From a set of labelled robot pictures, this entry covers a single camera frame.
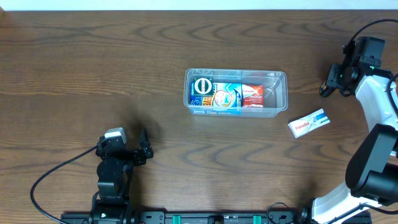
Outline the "clear plastic container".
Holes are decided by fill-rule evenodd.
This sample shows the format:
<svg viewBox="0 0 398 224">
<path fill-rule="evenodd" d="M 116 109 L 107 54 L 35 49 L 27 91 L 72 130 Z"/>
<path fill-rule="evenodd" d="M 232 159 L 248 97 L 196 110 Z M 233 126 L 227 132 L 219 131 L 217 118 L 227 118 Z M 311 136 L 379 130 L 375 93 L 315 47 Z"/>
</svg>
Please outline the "clear plastic container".
<svg viewBox="0 0 398 224">
<path fill-rule="evenodd" d="M 195 115 L 273 118 L 288 108 L 287 77 L 281 71 L 190 68 L 183 102 Z"/>
</svg>

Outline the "blue fever patch box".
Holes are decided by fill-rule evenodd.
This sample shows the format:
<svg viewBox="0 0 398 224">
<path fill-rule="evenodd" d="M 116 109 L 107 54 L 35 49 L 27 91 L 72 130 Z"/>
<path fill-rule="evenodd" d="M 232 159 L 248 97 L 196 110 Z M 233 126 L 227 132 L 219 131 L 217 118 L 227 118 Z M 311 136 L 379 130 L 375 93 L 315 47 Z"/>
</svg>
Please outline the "blue fever patch box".
<svg viewBox="0 0 398 224">
<path fill-rule="evenodd" d="M 242 107 L 242 84 L 213 83 L 214 93 L 210 96 L 193 96 L 190 91 L 190 104 L 195 106 Z"/>
</svg>

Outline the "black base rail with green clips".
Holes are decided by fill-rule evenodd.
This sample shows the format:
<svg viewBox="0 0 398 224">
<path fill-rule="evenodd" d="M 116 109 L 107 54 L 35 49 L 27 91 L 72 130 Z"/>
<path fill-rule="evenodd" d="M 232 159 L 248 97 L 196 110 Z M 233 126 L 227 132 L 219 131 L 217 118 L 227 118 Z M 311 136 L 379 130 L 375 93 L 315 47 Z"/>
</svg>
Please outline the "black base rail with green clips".
<svg viewBox="0 0 398 224">
<path fill-rule="evenodd" d="M 91 213 L 64 213 L 66 223 L 131 223 L 131 224 L 289 224 L 316 223 L 307 209 L 301 214 L 291 208 L 271 208 L 263 212 L 167 212 L 153 210 L 121 214 L 120 209 L 101 209 Z"/>
</svg>

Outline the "red Panadol box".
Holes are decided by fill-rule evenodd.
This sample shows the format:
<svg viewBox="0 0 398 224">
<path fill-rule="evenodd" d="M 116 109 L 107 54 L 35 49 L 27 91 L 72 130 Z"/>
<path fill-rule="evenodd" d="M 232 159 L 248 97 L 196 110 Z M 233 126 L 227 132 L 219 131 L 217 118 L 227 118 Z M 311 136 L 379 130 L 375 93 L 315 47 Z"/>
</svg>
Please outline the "red Panadol box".
<svg viewBox="0 0 398 224">
<path fill-rule="evenodd" d="M 264 107 L 264 87 L 262 85 L 242 84 L 243 108 Z"/>
</svg>

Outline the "dark bottle with white cap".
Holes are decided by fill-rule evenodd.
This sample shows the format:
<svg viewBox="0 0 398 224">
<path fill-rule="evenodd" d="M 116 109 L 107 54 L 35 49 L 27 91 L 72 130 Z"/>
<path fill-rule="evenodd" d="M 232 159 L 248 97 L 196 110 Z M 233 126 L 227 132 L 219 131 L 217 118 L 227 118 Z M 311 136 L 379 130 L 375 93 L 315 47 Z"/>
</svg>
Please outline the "dark bottle with white cap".
<svg viewBox="0 0 398 224">
<path fill-rule="evenodd" d="M 332 86 L 328 86 L 328 85 L 326 84 L 326 81 L 324 81 L 324 82 L 321 84 L 321 87 L 320 87 L 320 96 L 322 96 L 322 97 L 324 97 L 324 98 L 327 98 L 327 97 L 329 97 L 335 90 L 336 90 L 336 88 L 334 88 L 334 87 L 332 87 Z"/>
</svg>

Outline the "white Panadol box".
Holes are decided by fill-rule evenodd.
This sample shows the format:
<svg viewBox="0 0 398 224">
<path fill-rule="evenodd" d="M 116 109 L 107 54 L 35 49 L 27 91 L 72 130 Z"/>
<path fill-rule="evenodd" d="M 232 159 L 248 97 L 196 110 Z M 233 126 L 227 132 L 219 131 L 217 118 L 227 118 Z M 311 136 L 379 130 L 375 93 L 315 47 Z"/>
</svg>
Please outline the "white Panadol box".
<svg viewBox="0 0 398 224">
<path fill-rule="evenodd" d="M 323 109 L 316 110 L 315 112 L 306 115 L 300 119 L 296 119 L 288 124 L 295 138 L 299 138 L 330 123 L 330 120 Z"/>
</svg>

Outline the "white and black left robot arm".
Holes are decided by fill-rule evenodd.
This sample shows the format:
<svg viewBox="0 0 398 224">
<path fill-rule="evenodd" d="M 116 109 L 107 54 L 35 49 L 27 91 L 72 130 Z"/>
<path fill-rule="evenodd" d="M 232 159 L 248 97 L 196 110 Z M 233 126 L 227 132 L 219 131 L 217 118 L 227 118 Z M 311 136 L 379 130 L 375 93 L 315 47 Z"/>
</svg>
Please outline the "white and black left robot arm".
<svg viewBox="0 0 398 224">
<path fill-rule="evenodd" d="M 130 201 L 131 180 L 135 166 L 146 164 L 154 156 L 146 129 L 139 135 L 139 148 L 126 149 L 127 137 L 123 128 L 106 131 L 99 137 L 95 154 L 101 158 L 96 169 L 98 175 L 98 199 L 93 206 L 88 223 L 123 223 L 140 222 Z"/>
</svg>

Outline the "green Zam-Buk ointment box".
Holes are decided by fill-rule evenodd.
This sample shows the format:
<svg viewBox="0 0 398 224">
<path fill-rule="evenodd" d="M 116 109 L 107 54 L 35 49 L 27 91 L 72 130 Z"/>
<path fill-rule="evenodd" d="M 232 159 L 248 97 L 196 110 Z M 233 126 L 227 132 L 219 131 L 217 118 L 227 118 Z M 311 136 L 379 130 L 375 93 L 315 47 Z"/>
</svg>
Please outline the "green Zam-Buk ointment box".
<svg viewBox="0 0 398 224">
<path fill-rule="evenodd" d="M 200 77 L 195 78 L 191 83 L 191 94 L 193 96 L 210 96 L 214 93 L 213 79 Z"/>
</svg>

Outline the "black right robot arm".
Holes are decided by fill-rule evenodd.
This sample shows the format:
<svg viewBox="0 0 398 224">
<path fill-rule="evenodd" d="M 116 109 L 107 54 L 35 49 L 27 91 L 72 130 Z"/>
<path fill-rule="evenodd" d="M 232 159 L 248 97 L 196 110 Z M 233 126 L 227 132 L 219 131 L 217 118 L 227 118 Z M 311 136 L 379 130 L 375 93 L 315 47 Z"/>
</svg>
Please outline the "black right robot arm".
<svg viewBox="0 0 398 224">
<path fill-rule="evenodd" d="M 320 95 L 339 90 L 360 102 L 369 134 L 349 161 L 345 181 L 323 197 L 313 199 L 294 223 L 370 223 L 367 210 L 387 215 L 397 203 L 397 166 L 389 163 L 397 155 L 396 76 L 381 67 L 385 41 L 360 37 L 343 47 L 345 58 L 332 64 Z"/>
</svg>

